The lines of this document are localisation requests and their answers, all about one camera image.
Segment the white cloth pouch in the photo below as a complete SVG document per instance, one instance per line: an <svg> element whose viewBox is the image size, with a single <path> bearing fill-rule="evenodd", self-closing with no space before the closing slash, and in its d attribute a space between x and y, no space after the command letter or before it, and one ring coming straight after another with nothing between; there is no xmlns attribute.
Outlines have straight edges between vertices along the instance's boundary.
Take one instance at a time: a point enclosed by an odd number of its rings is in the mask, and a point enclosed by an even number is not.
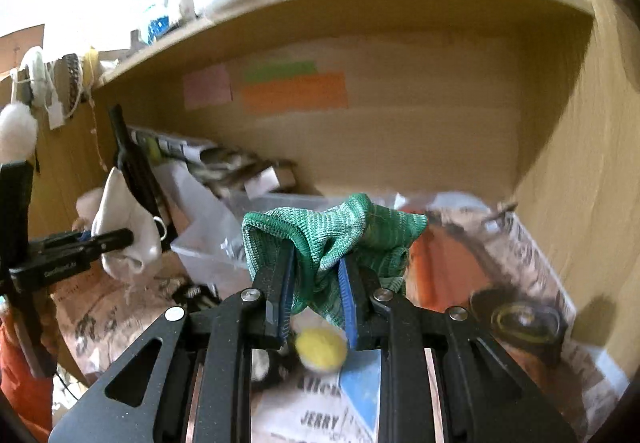
<svg viewBox="0 0 640 443"><path fill-rule="evenodd" d="M122 171L112 168L103 188L76 200L74 229L93 236L129 229L134 241L126 248L101 255L104 271L127 285L142 285L160 272L162 246L154 217L130 192Z"/></svg>

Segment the yellow soft ball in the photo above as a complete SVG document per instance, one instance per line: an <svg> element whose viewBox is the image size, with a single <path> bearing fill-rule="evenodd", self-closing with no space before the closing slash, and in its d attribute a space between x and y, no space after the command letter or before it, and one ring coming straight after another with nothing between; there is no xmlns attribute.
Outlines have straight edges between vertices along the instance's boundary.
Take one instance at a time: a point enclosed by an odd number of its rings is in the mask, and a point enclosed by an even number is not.
<svg viewBox="0 0 640 443"><path fill-rule="evenodd" d="M307 328L295 338L295 350L300 362L315 373L335 373L346 361L345 340L332 329Z"/></svg>

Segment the green knitted cloth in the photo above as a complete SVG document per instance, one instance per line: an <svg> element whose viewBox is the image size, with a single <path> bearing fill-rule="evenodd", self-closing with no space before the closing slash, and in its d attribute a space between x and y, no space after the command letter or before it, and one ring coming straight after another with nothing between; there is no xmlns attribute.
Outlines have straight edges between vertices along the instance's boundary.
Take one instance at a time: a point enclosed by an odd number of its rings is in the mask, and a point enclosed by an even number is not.
<svg viewBox="0 0 640 443"><path fill-rule="evenodd" d="M359 193L325 211L295 207L250 211L242 221L242 236L251 277L276 263L283 243L290 241L296 250L292 313L309 307L342 328L338 261L353 255L360 267L374 272L382 287L399 293L405 289L409 249L427 224L424 215L378 205Z"/></svg>

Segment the vintage newspaper print mat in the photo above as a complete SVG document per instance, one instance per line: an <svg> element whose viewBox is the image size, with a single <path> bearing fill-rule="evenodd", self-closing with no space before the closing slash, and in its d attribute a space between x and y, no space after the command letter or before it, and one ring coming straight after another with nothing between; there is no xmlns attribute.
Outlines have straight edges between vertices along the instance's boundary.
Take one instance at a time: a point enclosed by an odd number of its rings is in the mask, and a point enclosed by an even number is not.
<svg viewBox="0 0 640 443"><path fill-rule="evenodd" d="M637 387L633 383L617 385L612 382L587 348L570 340L573 318L558 287L551 286L547 293L535 293L525 287L525 274L512 269L505 270L503 278L504 282L500 286L472 293L467 305L455 304L451 307L464 307L472 319L488 330L512 359L514 351L521 351L536 357L547 366L567 364L580 381L579 397L585 410L585 433L595 435L599 431L610 429L628 411L631 401L638 397ZM381 353L378 350L352 350L348 344L346 328L344 340L349 354L369 353L378 362L373 394L374 427L378 436Z"/></svg>

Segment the clear plastic storage bin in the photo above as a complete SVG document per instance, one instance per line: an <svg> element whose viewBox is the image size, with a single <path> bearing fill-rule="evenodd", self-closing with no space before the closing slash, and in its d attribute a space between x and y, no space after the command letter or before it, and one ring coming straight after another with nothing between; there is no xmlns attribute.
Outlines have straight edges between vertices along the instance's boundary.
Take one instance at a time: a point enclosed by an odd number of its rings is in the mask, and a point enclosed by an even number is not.
<svg viewBox="0 0 640 443"><path fill-rule="evenodd" d="M296 307L336 298L334 264L355 252L392 290L402 285L410 246L427 226L420 212L402 210L399 194L344 198L272 194L251 200L242 193L196 219L171 249L193 281L227 297L250 285L284 243L298 258Z"/></svg>

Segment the rolled newspaper stack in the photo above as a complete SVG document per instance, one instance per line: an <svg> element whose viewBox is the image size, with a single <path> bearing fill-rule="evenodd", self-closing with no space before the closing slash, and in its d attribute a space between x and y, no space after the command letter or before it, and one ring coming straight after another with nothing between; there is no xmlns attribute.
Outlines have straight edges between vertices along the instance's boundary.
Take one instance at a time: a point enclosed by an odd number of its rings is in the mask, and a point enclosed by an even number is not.
<svg viewBox="0 0 640 443"><path fill-rule="evenodd" d="M241 148L228 148L206 139L194 139L140 127L128 128L153 165L183 164L198 182L217 197L245 192L250 197L288 192L297 181L288 160L265 159Z"/></svg>

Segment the pink sticky note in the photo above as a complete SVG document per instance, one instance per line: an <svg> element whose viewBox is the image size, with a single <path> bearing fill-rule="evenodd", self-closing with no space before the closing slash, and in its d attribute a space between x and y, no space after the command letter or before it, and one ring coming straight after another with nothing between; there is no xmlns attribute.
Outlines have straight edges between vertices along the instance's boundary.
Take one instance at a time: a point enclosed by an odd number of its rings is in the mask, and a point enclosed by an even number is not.
<svg viewBox="0 0 640 443"><path fill-rule="evenodd" d="M182 77L183 103L187 111L224 105L233 98L231 79L224 64L210 65Z"/></svg>

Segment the green sticky note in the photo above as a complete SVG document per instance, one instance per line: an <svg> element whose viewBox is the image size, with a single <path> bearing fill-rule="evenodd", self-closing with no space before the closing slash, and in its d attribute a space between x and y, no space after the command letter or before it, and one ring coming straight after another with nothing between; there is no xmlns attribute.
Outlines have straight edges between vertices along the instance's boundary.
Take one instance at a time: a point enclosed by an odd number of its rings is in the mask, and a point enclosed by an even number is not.
<svg viewBox="0 0 640 443"><path fill-rule="evenodd" d="M244 84L256 85L316 73L318 70L314 61L269 62L248 65L243 70L242 80Z"/></svg>

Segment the orange sticky note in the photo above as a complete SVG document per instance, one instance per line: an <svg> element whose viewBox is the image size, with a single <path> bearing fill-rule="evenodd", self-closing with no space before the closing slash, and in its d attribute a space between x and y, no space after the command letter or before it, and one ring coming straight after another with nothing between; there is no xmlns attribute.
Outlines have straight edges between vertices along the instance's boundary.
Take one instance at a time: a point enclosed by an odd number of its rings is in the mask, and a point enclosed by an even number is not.
<svg viewBox="0 0 640 443"><path fill-rule="evenodd" d="M343 74L313 74L246 86L242 100L247 113L280 115L347 108L348 92Z"/></svg>

